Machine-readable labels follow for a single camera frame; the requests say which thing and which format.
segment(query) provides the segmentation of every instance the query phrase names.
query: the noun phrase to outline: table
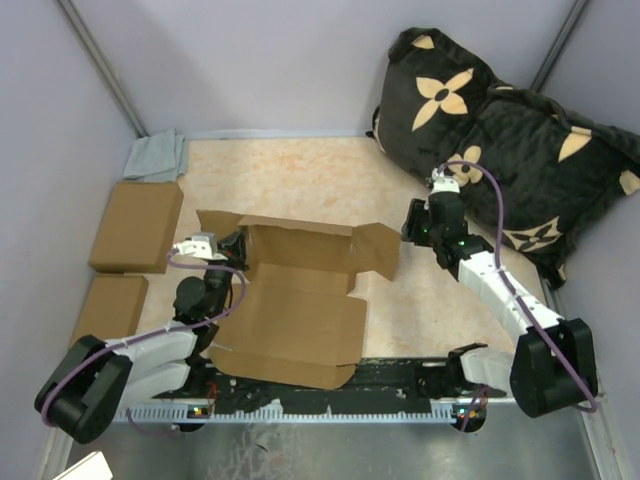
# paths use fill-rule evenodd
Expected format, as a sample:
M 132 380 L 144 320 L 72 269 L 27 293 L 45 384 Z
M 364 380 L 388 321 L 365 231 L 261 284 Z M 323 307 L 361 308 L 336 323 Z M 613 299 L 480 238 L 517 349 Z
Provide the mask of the table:
M 197 209 L 344 225 L 382 222 L 399 231 L 411 199 L 428 193 L 364 137 L 191 141 L 189 170 L 178 183 L 184 202 L 175 241 L 200 231 Z M 471 222 L 470 231 L 494 243 Z M 502 258 L 544 301 L 533 264 L 508 248 Z M 193 274 L 169 267 L 146 275 L 139 333 L 172 317 L 175 288 Z M 430 249 L 403 243 L 394 281 L 363 273 L 351 295 L 369 302 L 365 357 L 442 356 L 476 341 L 514 349 L 489 310 L 437 265 Z

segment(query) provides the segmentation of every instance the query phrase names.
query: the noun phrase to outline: black pillow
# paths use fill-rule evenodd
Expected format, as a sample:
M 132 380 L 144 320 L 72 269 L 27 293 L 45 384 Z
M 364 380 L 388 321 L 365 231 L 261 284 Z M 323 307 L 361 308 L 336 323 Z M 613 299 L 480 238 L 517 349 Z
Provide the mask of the black pillow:
M 404 45 L 408 35 L 415 37 L 416 31 L 425 32 L 403 32 L 394 48 L 399 42 Z M 640 137 L 597 125 L 547 97 L 514 89 L 495 78 L 493 85 L 487 85 L 493 75 L 488 67 L 474 67 L 473 80 L 481 71 L 478 78 L 484 83 L 469 81 L 455 92 L 469 106 L 466 114 L 446 115 L 439 108 L 414 130 L 416 111 L 425 102 L 415 79 L 416 72 L 424 75 L 424 56 L 468 58 L 459 45 L 442 41 L 446 37 L 439 32 L 435 36 L 441 41 L 434 42 L 434 49 L 403 55 L 402 69 L 390 62 L 392 74 L 387 72 L 375 137 L 393 161 L 421 178 L 452 159 L 479 163 L 489 170 L 504 198 L 504 242 L 523 252 L 557 288 L 564 283 L 564 262 L 579 234 L 616 199 L 640 189 Z M 413 63 L 419 66 L 412 68 Z M 446 61 L 433 65 L 442 66 L 444 77 L 455 68 Z M 435 72 L 429 75 L 443 78 Z M 461 186 L 469 214 L 495 230 L 497 201 L 489 181 L 468 167 L 452 165 L 448 170 Z

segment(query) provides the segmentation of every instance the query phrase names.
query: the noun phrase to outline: pillow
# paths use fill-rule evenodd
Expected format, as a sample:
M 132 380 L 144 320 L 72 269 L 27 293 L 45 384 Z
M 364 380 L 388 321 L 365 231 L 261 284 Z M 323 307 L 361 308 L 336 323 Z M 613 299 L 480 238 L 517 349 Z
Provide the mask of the pillow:
M 618 198 L 640 188 L 640 138 L 597 125 L 529 90 L 491 88 L 449 160 L 479 163 L 498 181 L 504 242 L 538 265 L 553 288 L 578 235 Z M 497 227 L 497 200 L 482 173 L 448 168 L 472 218 Z
M 425 177 L 455 153 L 497 81 L 486 63 L 439 30 L 406 30 L 389 50 L 373 135 L 394 162 Z
M 505 84 L 435 29 L 406 30 L 389 50 L 370 136 L 421 179 L 453 159 L 487 168 L 504 198 L 503 242 L 534 262 L 552 288 L 564 283 L 579 234 L 640 188 L 640 137 Z M 495 231 L 489 181 L 468 167 L 448 171 L 469 215 Z

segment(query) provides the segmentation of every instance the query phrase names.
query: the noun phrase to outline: white wall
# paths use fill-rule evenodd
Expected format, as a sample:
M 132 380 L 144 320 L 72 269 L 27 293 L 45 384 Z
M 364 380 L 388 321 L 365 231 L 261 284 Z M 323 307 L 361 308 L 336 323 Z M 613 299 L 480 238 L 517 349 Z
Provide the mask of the white wall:
M 32 478 L 33 409 L 62 359 L 133 133 L 51 0 L 0 9 L 0 478 Z
M 400 31 L 528 86 L 573 0 L 75 0 L 151 132 L 370 128 Z
M 593 1 L 544 93 L 594 120 L 640 132 L 640 3 Z M 594 332 L 597 363 L 640 473 L 640 194 L 585 235 L 560 290 L 569 316 Z

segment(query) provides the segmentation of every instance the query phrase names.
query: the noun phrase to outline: brown box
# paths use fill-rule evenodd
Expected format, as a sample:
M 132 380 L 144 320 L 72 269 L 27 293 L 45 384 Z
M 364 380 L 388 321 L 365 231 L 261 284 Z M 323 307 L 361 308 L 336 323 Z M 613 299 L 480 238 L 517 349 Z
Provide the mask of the brown box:
M 108 340 L 135 334 L 148 286 L 147 279 L 138 275 L 96 275 L 71 345 L 85 335 Z
M 244 301 L 220 321 L 211 360 L 228 375 L 337 388 L 362 358 L 367 302 L 347 296 L 360 272 L 391 280 L 400 234 L 359 227 L 198 211 L 218 238 L 248 233 Z M 238 298 L 239 286 L 235 286 Z
M 117 183 L 89 265 L 102 273 L 164 273 L 184 195 L 177 183 Z

